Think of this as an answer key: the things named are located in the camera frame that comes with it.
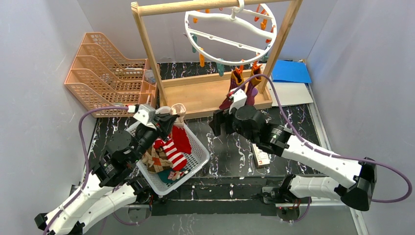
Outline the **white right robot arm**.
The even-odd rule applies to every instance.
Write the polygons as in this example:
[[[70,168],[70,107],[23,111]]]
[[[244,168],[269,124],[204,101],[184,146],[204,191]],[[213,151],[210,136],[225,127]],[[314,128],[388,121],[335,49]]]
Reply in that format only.
[[[266,199],[327,198],[340,200],[359,211],[369,210],[376,183],[374,164],[337,159],[332,153],[325,156],[323,148],[300,141],[293,130],[267,121],[253,106],[216,110],[209,126],[215,136],[222,132],[238,133],[267,154],[294,160],[323,173],[319,177],[286,175],[277,189],[264,193]]]

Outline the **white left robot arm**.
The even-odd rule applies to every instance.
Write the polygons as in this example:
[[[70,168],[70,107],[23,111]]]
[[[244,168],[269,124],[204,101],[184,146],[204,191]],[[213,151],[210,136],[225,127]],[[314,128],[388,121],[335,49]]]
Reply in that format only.
[[[40,213],[35,224],[45,235],[82,235],[96,222],[136,201],[145,187],[128,180],[136,163],[157,140],[166,140],[178,114],[135,111],[135,127],[115,132],[100,161],[89,166],[83,183],[61,205]]]

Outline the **purple sock with yellow cuff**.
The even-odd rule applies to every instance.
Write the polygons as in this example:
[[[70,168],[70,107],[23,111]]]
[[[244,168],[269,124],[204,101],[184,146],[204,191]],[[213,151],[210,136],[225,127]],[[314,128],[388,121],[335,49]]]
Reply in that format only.
[[[230,87],[228,93],[233,92],[234,89],[239,87],[241,84],[244,83],[244,78],[242,75],[242,71],[239,69],[235,69],[231,72],[231,78],[230,78]],[[227,94],[225,100],[221,103],[219,106],[220,110],[228,109],[232,104],[232,101],[229,98],[229,94]]]

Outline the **red white striped sock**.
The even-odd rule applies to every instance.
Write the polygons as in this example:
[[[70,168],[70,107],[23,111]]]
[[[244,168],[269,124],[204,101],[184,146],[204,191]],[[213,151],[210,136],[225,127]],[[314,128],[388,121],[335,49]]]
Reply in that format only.
[[[167,159],[172,163],[172,169],[175,171],[182,170],[186,164],[187,159],[184,154],[179,151],[171,138],[164,141],[157,138],[153,144],[155,149],[161,148],[165,153]]]

